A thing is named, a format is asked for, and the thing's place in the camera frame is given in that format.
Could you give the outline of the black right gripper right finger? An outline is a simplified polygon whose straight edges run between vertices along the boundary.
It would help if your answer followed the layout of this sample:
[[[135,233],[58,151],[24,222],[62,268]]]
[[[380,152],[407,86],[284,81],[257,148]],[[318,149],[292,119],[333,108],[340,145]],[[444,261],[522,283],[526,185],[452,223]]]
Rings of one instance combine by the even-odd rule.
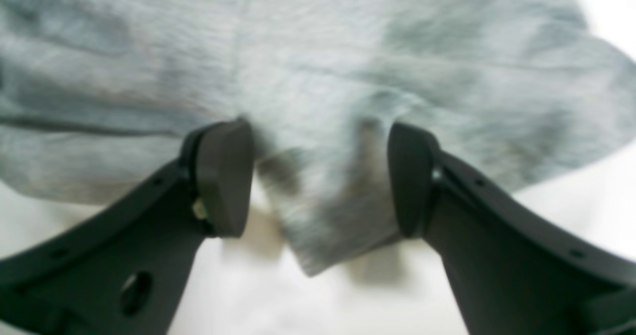
[[[532,213],[427,130],[394,123],[388,164],[400,233],[441,257],[468,333],[635,333],[634,262]]]

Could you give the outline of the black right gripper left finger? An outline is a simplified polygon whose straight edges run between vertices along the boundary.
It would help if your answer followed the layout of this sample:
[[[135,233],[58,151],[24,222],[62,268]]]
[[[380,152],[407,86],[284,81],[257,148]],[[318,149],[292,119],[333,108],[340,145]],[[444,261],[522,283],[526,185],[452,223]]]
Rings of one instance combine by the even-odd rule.
[[[37,335],[165,335],[200,245],[247,224],[254,135],[243,119],[188,134],[91,219],[1,261],[1,319]]]

